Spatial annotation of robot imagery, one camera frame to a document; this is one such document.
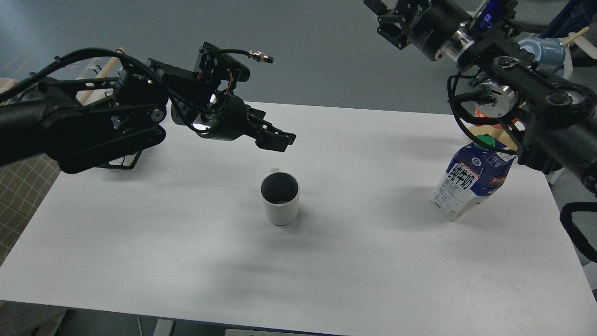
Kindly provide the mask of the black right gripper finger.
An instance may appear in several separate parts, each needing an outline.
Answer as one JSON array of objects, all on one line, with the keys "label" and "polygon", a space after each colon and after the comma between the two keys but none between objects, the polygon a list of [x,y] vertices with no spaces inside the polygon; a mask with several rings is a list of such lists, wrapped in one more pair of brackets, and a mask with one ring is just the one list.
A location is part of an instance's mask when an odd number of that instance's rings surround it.
[{"label": "black right gripper finger", "polygon": [[397,49],[405,49],[412,44],[411,29],[409,28],[411,19],[412,15],[410,14],[378,15],[377,33]]},{"label": "black right gripper finger", "polygon": [[409,16],[410,0],[364,0],[364,5],[377,16]]}]

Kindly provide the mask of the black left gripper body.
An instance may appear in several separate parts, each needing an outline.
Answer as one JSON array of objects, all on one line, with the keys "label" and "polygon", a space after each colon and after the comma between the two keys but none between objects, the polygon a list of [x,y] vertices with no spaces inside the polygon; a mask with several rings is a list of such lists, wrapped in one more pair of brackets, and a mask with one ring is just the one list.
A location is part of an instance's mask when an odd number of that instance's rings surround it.
[{"label": "black left gripper body", "polygon": [[194,111],[177,100],[171,102],[172,120],[206,140],[230,142],[241,136],[253,138],[249,116],[250,106],[237,96],[226,98],[222,109],[213,114]]}]

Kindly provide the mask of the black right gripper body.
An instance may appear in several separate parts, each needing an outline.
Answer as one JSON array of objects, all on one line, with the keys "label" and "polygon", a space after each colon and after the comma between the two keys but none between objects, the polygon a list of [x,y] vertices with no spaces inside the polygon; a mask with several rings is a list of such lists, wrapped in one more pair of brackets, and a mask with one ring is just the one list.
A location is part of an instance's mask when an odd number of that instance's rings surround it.
[{"label": "black right gripper body", "polygon": [[427,59],[438,60],[444,44],[471,15],[452,0],[408,0],[406,2],[407,41]]}]

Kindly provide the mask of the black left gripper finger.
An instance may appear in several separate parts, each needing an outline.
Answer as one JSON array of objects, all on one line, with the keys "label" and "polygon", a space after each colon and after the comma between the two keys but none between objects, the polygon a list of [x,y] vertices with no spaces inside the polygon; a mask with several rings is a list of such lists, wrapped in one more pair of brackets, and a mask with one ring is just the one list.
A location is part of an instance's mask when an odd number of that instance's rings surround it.
[{"label": "black left gripper finger", "polygon": [[253,135],[257,147],[275,152],[285,152],[289,146],[292,146],[296,137],[296,134],[293,133],[271,131],[265,128],[258,130]]},{"label": "black left gripper finger", "polygon": [[290,133],[284,132],[281,128],[275,127],[271,122],[266,121],[266,113],[260,109],[246,106],[245,134],[252,138],[290,138]]}]

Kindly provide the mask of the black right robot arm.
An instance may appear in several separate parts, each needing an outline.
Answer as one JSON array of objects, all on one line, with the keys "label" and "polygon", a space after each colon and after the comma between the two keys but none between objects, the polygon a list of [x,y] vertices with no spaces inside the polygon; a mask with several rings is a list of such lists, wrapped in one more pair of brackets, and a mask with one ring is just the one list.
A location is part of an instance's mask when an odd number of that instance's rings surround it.
[{"label": "black right robot arm", "polygon": [[465,123],[504,128],[517,146],[503,150],[545,175],[565,168],[596,193],[596,94],[540,68],[514,36],[515,0],[486,0],[471,15],[453,0],[381,0],[364,4],[377,33],[397,49],[414,45],[428,59],[453,60],[448,104],[461,131]]}]

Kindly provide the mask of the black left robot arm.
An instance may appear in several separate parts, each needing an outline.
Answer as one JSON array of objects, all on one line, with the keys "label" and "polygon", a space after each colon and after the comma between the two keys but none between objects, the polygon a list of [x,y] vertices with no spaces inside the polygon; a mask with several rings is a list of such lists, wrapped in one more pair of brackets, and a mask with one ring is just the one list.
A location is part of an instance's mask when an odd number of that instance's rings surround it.
[{"label": "black left robot arm", "polygon": [[[260,149],[284,152],[296,135],[265,120],[266,113],[234,94],[251,72],[234,55],[273,63],[257,51],[200,47],[193,70],[126,53],[85,48],[53,63],[1,94],[0,162],[7,166],[45,154],[62,172],[113,168],[113,160],[136,155],[166,138],[161,123],[167,103],[176,124],[205,140],[230,142],[241,136]],[[114,57],[117,77],[59,80],[55,71],[94,57]]]}]

